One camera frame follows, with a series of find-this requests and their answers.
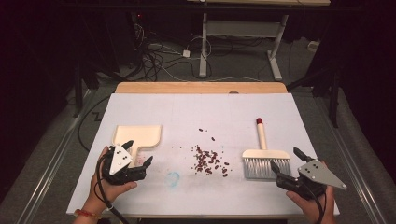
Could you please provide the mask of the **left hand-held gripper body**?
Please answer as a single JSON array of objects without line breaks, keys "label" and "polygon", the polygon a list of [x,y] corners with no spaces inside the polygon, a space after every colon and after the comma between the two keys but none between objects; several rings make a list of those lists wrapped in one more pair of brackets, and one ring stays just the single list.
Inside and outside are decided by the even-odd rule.
[{"label": "left hand-held gripper body", "polygon": [[136,148],[127,145],[111,146],[105,155],[102,177],[111,185],[143,180],[147,175],[148,162],[137,166],[136,159]]}]

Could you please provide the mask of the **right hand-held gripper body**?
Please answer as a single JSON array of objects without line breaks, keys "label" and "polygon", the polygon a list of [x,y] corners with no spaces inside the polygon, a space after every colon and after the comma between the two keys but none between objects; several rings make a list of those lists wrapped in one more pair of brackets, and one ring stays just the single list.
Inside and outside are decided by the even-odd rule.
[{"label": "right hand-held gripper body", "polygon": [[328,186],[347,189],[347,185],[318,160],[309,161],[299,167],[298,173],[298,177],[293,177],[276,170],[276,185],[293,191],[306,200],[320,197],[326,192]]}]

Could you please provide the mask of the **cream plastic dustpan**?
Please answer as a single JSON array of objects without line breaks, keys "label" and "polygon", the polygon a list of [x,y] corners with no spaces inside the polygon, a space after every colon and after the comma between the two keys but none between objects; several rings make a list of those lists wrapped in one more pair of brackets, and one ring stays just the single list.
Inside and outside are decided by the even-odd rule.
[{"label": "cream plastic dustpan", "polygon": [[129,168],[135,168],[138,164],[137,153],[142,148],[154,148],[159,145],[162,135],[161,125],[121,126],[118,125],[112,139],[113,145],[122,145],[133,140],[134,143],[127,150],[133,160]]}]

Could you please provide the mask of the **cream brush with red cap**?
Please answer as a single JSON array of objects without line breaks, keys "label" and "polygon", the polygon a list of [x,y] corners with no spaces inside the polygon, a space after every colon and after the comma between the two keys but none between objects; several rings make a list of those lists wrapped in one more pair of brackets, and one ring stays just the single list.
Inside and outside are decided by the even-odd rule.
[{"label": "cream brush with red cap", "polygon": [[242,153],[244,172],[247,179],[276,179],[271,170],[270,160],[274,160],[280,173],[290,175],[290,154],[282,150],[268,149],[262,118],[256,119],[260,149],[247,149]]}]

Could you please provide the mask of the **scatter of red beans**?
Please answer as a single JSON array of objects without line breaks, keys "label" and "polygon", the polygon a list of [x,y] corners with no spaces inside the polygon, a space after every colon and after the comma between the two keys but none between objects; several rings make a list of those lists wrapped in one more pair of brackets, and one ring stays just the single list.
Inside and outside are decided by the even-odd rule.
[{"label": "scatter of red beans", "polygon": [[224,146],[217,142],[217,138],[208,129],[197,129],[191,155],[193,157],[191,170],[195,175],[219,175],[225,178],[233,170]]}]

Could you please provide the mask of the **person's left hand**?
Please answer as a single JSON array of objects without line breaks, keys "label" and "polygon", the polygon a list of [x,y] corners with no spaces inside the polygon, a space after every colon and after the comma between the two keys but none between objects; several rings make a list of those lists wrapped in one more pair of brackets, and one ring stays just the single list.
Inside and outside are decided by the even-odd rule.
[{"label": "person's left hand", "polygon": [[[97,172],[93,173],[90,193],[87,201],[84,204],[85,208],[90,208],[92,211],[93,210],[103,211],[106,208],[106,204],[97,196],[97,193],[99,192],[98,188],[99,188],[100,177],[101,175],[98,175]],[[123,185],[115,186],[115,185],[110,185],[105,180],[102,180],[101,184],[106,197],[111,203],[113,203],[117,199],[117,197],[120,196],[121,194],[137,187],[136,182],[127,182]]]}]

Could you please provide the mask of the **person's right hand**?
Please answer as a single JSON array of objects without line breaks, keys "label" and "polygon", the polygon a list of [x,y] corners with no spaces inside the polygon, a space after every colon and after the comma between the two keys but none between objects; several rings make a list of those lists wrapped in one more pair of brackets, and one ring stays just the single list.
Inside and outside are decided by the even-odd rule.
[{"label": "person's right hand", "polygon": [[326,193],[318,199],[324,212],[323,215],[319,213],[319,208],[315,201],[308,201],[293,191],[287,191],[286,195],[302,210],[310,224],[317,224],[320,217],[322,217],[320,224],[336,224],[334,215],[335,199],[332,186],[328,186]]}]

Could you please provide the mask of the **black metal stand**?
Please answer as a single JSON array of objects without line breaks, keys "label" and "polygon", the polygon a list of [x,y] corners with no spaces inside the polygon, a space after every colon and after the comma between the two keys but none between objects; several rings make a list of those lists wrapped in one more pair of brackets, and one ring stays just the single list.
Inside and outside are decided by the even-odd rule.
[{"label": "black metal stand", "polygon": [[79,63],[76,63],[75,69],[74,69],[74,80],[75,80],[75,112],[74,112],[74,117],[78,117],[80,114],[80,111],[83,107],[83,94],[82,94],[82,84],[81,84],[81,74],[80,74],[80,65]]},{"label": "black metal stand", "polygon": [[334,65],[328,65],[317,72],[306,75],[286,86],[288,91],[291,91],[300,86],[307,86],[312,88],[314,97],[329,96],[328,116],[334,128],[337,124],[337,107],[338,107],[338,92],[340,84],[340,68]]}]

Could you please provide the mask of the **white foam board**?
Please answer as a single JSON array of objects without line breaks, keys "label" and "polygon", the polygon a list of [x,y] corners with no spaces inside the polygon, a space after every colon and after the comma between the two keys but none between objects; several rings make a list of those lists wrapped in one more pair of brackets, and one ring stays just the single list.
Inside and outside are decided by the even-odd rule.
[{"label": "white foam board", "polygon": [[[161,125],[158,146],[140,151],[153,157],[147,176],[122,194],[115,207],[127,217],[301,217],[302,211],[273,181],[247,180],[242,153],[259,146],[262,118],[270,149],[316,154],[294,99],[279,94],[126,94],[110,99],[67,211],[89,194],[96,161],[112,144],[118,125]],[[228,177],[195,175],[191,147],[204,128],[224,146],[233,170]]]}]

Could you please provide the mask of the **wooden table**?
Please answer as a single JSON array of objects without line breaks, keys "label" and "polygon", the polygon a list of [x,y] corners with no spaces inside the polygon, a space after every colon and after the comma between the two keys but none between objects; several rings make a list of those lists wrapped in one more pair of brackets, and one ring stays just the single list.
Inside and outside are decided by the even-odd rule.
[{"label": "wooden table", "polygon": [[121,82],[115,93],[287,93],[278,82]]}]

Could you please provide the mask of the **metal floor rail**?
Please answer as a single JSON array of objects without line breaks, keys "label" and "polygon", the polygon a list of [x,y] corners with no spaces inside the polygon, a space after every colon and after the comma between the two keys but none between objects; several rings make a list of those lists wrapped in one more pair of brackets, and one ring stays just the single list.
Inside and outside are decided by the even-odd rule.
[{"label": "metal floor rail", "polygon": [[34,165],[40,165],[37,181],[28,184],[32,187],[26,205],[13,224],[31,224],[56,176],[73,138],[82,115],[92,102],[96,91],[85,90],[82,96],[82,107],[68,105],[51,123],[40,140],[37,149],[29,158],[27,170],[33,172]]},{"label": "metal floor rail", "polygon": [[346,167],[346,172],[351,179],[353,189],[357,192],[365,213],[368,215],[372,224],[386,224],[386,220],[375,201],[374,194],[366,183],[362,172],[358,169],[357,163],[354,161],[352,154],[349,152],[343,135],[340,133],[339,127],[335,127],[328,118],[328,109],[324,100],[316,98],[315,102],[322,117],[330,128],[332,136],[335,138],[337,151],[340,154],[341,161]]}]

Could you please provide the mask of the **white desk frame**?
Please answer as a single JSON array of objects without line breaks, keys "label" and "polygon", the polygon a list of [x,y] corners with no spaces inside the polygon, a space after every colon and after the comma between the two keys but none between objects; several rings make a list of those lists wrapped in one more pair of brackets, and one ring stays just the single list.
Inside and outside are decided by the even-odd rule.
[{"label": "white desk frame", "polygon": [[[327,7],[331,0],[189,0],[190,2],[200,3],[201,6],[209,7],[220,5],[242,5],[248,7]],[[209,36],[237,36],[237,37],[271,37],[274,46],[266,52],[266,57],[272,69],[275,81],[281,81],[282,76],[277,65],[276,54],[280,45],[281,38],[286,29],[288,13],[283,13],[280,21],[261,22],[261,21],[226,21],[225,19],[212,20],[207,18],[207,13],[203,14],[202,19],[202,39],[200,53],[199,77],[207,77],[209,71],[208,56],[212,46],[208,40]]]}]

